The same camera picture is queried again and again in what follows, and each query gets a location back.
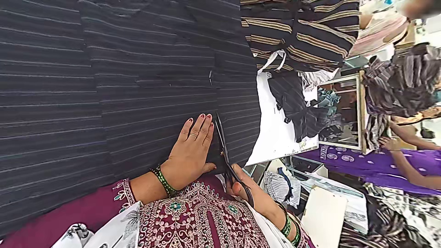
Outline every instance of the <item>dark striped fabric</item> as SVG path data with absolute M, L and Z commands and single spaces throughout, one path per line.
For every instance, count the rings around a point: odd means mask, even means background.
M 277 50 L 287 53 L 280 70 L 278 57 L 264 71 L 334 71 L 358 37 L 359 0 L 241 0 L 241 5 L 257 67 Z
M 325 128 L 328 121 L 328 108 L 307 107 L 304 101 L 302 80 L 291 75 L 268 80 L 269 89 L 285 113 L 285 123 L 294 125 L 295 140 L 301 142 L 305 137 L 315 137 Z
M 241 29 L 238 0 L 3 0 L 0 238 L 158 165 L 200 113 L 244 165 L 260 108 Z

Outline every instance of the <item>black fabric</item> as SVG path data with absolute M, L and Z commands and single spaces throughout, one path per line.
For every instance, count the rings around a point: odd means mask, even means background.
M 296 76 L 272 78 L 269 89 L 285 113 L 285 122 L 294 125 L 296 142 L 315 137 L 326 125 L 328 108 L 306 107 L 302 80 Z
M 0 238 L 157 166 L 200 113 L 217 111 L 230 161 L 248 160 L 260 108 L 239 0 L 0 8 Z M 217 137 L 207 161 L 224 163 Z

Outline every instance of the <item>woman's left hand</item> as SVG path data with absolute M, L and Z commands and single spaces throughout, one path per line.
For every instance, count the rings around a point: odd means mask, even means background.
M 212 120 L 211 114 L 201 114 L 191 130 L 193 118 L 187 120 L 168 160 L 161 165 L 164 178 L 174 189 L 181 190 L 203 173 L 216 168 L 213 163 L 205 163 L 213 138 Z
M 400 142 L 397 139 L 381 137 L 379 142 L 386 147 L 387 150 L 401 150 Z

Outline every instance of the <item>scissors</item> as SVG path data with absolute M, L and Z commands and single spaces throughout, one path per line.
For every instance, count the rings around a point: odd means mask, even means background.
M 233 186 L 233 178 L 236 182 L 239 182 L 240 185 L 245 189 L 245 193 L 248 197 L 248 204 L 254 208 L 254 201 L 253 196 L 251 195 L 250 189 L 244 182 L 242 182 L 239 177 L 237 176 L 236 172 L 233 170 L 233 167 L 231 167 L 230 161 L 228 159 L 228 152 L 227 152 L 227 143 L 225 142 L 225 135 L 224 130 L 222 128 L 221 118 L 219 117 L 219 114 L 216 112 L 216 129 L 217 133 L 219 134 L 219 143 L 222 146 L 222 153 L 221 155 L 225 159 L 225 163 L 227 164 L 227 170 L 225 171 L 224 178 L 228 179 L 231 183 L 231 186 Z

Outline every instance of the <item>fabric pile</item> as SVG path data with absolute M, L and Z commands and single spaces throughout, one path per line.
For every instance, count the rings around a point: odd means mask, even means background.
M 0 20 L 0 239 L 162 163 L 200 113 L 248 160 L 261 114 L 239 0 L 4 0 Z
M 428 43 L 398 50 L 390 61 L 370 62 L 362 81 L 369 114 L 410 117 L 435 104 L 441 60 Z

